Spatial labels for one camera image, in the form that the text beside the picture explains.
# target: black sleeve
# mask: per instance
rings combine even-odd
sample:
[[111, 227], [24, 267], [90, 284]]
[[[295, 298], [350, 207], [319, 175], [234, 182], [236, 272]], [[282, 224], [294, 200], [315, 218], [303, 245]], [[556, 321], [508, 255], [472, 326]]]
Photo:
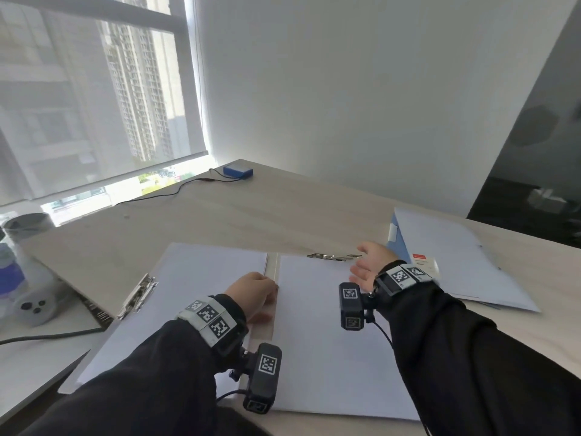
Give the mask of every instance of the black sleeve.
[[[246, 321], [227, 295], [215, 299], [233, 317]], [[216, 373], [213, 353], [199, 332], [186, 321], [172, 320], [21, 434], [210, 435], [216, 425]]]
[[436, 284], [404, 290], [379, 311], [434, 436], [581, 434], [581, 380]]

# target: water bottle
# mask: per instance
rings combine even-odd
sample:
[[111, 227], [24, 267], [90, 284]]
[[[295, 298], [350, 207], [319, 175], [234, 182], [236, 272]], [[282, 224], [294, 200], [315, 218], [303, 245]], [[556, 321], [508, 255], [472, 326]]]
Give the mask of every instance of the water bottle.
[[4, 232], [0, 230], [0, 327], [11, 314], [12, 304], [27, 289], [25, 275], [16, 263], [16, 256], [10, 245], [3, 242]]

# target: wooden desk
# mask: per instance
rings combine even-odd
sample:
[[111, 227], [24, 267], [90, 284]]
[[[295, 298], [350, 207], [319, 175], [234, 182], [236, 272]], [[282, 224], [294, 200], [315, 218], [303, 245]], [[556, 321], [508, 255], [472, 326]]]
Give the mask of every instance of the wooden desk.
[[[250, 180], [189, 183], [176, 196], [124, 203], [37, 235], [23, 247], [116, 314], [171, 242], [296, 254], [354, 253], [364, 239], [385, 243], [393, 208], [408, 207], [472, 229], [543, 313], [468, 303], [470, 309], [490, 317], [502, 331], [581, 377], [580, 249], [250, 164], [254, 168]], [[170, 193], [177, 187], [157, 193]], [[424, 434], [417, 423], [378, 418], [283, 412], [246, 416], [276, 436]]]

